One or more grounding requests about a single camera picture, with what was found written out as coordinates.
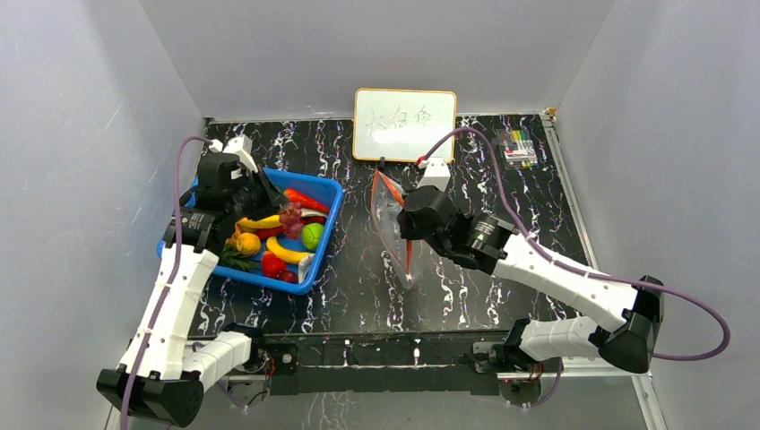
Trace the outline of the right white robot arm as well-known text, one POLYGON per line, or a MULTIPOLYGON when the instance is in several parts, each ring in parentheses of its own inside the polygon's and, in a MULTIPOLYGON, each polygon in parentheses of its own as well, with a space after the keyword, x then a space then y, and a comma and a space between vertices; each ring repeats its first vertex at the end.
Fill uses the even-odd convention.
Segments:
POLYGON ((520 320, 505 343, 485 354, 517 371, 556 357, 602 358, 629 373, 648 372, 661 324, 661 296, 556 253, 542 257, 517 227, 487 213, 469 215, 442 191, 422 186, 403 198, 397 217, 402 238, 425 241, 438 255, 470 270, 511 280, 553 297, 580 316, 520 320))

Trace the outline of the purple toy grapes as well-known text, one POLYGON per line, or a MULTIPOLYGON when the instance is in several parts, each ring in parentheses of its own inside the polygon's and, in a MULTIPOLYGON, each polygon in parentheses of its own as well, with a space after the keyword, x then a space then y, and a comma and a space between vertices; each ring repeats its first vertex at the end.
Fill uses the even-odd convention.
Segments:
POLYGON ((301 238, 303 228, 301 218, 302 210, 298 202, 289 202, 281 208, 279 220, 283 226, 283 234, 286 238, 292 240, 301 238))

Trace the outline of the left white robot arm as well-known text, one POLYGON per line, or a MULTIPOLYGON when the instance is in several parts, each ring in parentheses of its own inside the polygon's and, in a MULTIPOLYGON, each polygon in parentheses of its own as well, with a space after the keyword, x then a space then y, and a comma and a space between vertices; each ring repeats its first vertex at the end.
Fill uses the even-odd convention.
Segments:
POLYGON ((203 397, 234 367, 263 369, 266 346, 250 329, 224 331, 187 355, 194 311, 235 224, 274 215, 286 202, 244 150, 208 153, 197 168, 194 205, 178 195, 165 231, 154 289, 128 349, 114 369, 101 370, 97 391, 122 418, 186 427, 203 397))

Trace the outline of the clear orange zip bag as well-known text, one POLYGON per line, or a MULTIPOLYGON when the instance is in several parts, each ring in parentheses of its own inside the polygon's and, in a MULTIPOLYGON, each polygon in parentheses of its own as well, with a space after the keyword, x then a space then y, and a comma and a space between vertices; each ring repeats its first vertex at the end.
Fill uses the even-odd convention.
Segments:
POLYGON ((406 289, 416 287, 422 271, 414 262, 413 242, 402 238, 398 216, 403 209, 403 189, 380 168, 373 175, 370 198, 370 214, 374 230, 378 234, 391 265, 401 285, 406 289))

